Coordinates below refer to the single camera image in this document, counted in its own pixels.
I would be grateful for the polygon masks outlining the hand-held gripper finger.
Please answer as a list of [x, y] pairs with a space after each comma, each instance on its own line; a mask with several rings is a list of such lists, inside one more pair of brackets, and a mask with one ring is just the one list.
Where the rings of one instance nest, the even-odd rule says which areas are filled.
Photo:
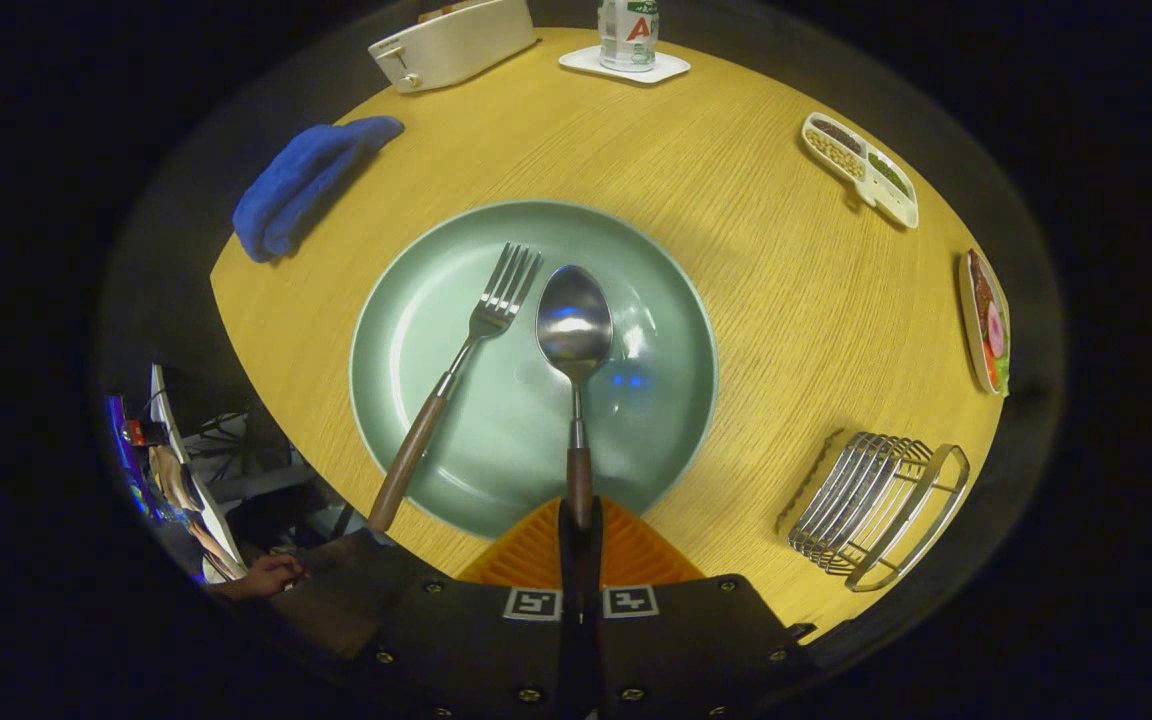
[[568, 588], [558, 498], [526, 514], [454, 577], [408, 575], [381, 602], [357, 676], [396, 719], [558, 719]]
[[602, 719], [755, 719], [812, 683], [794, 626], [738, 574], [707, 575], [599, 498], [585, 611]]

